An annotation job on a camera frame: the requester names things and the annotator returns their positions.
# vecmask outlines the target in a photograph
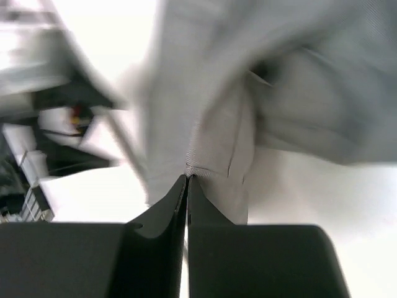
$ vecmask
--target wrinkled fabric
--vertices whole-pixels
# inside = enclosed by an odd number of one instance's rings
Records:
[[[145,107],[148,202],[196,175],[217,208],[246,223],[258,145],[340,164],[396,161],[396,8],[169,0]]]

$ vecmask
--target gray fabric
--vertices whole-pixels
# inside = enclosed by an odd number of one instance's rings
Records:
[[[397,160],[395,0],[169,0],[147,101],[149,203],[197,175],[232,221],[256,145]],[[272,63],[265,82],[249,70]]]

